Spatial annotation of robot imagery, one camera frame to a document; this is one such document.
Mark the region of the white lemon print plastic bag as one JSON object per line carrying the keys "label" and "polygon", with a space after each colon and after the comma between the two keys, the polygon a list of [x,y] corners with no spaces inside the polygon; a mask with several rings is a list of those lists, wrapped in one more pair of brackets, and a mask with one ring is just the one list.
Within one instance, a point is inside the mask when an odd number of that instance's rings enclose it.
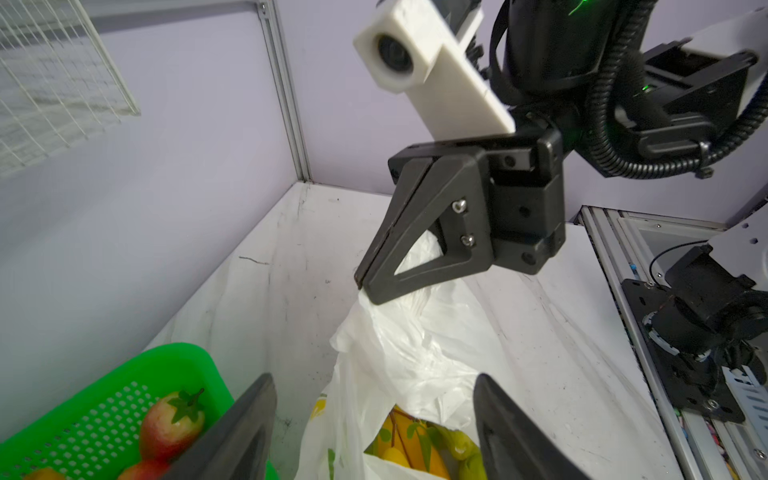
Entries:
{"label": "white lemon print plastic bag", "polygon": [[337,360],[304,431],[299,479],[427,479],[365,452],[397,438],[386,424],[393,408],[476,441],[477,377],[510,396],[521,390],[499,328],[464,280],[382,305],[360,292],[331,345]]}

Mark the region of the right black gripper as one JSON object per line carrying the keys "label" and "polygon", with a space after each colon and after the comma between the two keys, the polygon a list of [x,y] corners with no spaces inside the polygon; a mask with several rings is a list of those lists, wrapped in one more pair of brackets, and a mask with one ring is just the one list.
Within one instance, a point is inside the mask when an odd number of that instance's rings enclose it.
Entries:
{"label": "right black gripper", "polygon": [[[477,1],[431,2],[454,32],[481,8]],[[432,138],[391,158],[395,191],[354,274],[372,303],[493,265],[534,274],[558,252],[565,240],[563,158],[592,133],[589,96],[633,7],[630,1],[506,1],[488,44],[477,41],[477,30],[467,58],[516,131]],[[405,267],[426,233],[437,240],[437,257]]]}

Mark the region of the green guava fruit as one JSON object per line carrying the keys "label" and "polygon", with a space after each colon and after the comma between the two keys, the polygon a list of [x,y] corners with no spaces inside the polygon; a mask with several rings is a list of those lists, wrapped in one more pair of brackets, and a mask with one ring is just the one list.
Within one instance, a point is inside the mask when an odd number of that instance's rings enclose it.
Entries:
{"label": "green guava fruit", "polygon": [[446,430],[445,442],[449,453],[458,462],[459,480],[487,480],[480,448],[459,430]]}

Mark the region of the yellow banana bunch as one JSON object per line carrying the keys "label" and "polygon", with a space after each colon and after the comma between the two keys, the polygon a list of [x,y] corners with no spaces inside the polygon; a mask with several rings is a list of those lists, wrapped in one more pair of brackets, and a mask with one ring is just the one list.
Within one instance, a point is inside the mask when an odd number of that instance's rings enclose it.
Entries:
{"label": "yellow banana bunch", "polygon": [[450,479],[427,424],[394,406],[365,453],[398,465]]}

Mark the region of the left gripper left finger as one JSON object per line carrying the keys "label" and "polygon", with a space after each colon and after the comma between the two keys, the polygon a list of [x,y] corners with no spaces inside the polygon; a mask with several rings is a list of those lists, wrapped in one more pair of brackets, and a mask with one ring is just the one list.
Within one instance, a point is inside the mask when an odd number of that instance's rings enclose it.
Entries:
{"label": "left gripper left finger", "polygon": [[276,409],[276,386],[272,375],[265,373],[163,477],[276,479],[278,475],[269,461]]}

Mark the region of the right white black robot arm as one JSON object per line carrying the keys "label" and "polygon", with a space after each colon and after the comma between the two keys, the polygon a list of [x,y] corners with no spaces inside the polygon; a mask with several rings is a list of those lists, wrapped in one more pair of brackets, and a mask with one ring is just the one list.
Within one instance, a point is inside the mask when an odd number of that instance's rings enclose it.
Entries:
{"label": "right white black robot arm", "polygon": [[432,141],[389,162],[396,191],[355,280],[382,303],[493,266],[534,275],[594,185],[653,181],[654,214],[732,219],[751,184],[741,145],[766,133],[767,17],[651,46],[647,1],[507,1],[488,47],[476,1],[381,1],[354,48],[406,95]]}

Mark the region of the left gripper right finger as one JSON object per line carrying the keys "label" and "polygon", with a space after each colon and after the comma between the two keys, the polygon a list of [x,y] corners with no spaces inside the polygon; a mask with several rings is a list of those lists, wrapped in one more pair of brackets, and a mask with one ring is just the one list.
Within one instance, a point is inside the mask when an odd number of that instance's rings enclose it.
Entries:
{"label": "left gripper right finger", "polygon": [[487,374],[477,377],[473,406],[489,479],[588,479]]}

